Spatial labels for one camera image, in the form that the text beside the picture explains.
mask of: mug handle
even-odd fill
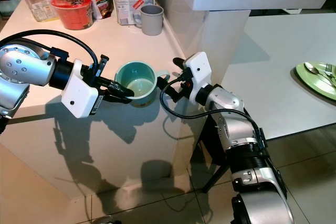
[[[168,70],[161,70],[155,73],[156,77],[160,77],[160,76],[165,76],[164,80],[168,81],[170,78],[170,73],[168,72]]]
[[[142,22],[141,22],[141,13],[140,13],[140,11],[136,10],[133,13],[133,19],[134,19],[134,22],[135,22],[135,26],[137,28],[141,28]]]

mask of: green plate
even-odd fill
[[[314,67],[316,67],[321,74],[324,74],[323,72],[326,69],[325,63],[321,62],[310,62],[310,63]],[[336,76],[335,71],[336,66],[332,65],[332,72]],[[309,72],[305,68],[303,63],[296,66],[296,73],[298,74],[300,79],[315,92],[325,97],[328,97],[329,99],[336,100],[336,88],[334,86],[330,86],[329,84],[327,84],[329,81],[327,76],[323,77],[320,74],[314,74]]]

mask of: spoon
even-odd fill
[[[323,81],[324,83],[336,88],[336,86],[332,82],[330,82],[323,74],[321,74],[320,71],[316,67],[314,67],[312,64],[310,64],[309,62],[305,62],[304,66],[309,72],[311,72],[313,74],[322,75],[327,81],[323,81],[322,79],[321,79],[321,81]]]

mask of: red cup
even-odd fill
[[[92,25],[91,0],[52,0],[65,28],[81,30]]]

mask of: mug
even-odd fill
[[[121,66],[114,80],[124,87],[133,90],[131,105],[144,107],[151,104],[156,97],[156,83],[159,76],[165,76],[168,81],[170,74],[167,70],[155,72],[153,68],[142,61],[131,61]]]
[[[133,14],[133,19],[144,34],[159,35],[162,32],[163,8],[158,5],[144,5],[140,8],[140,15]]]

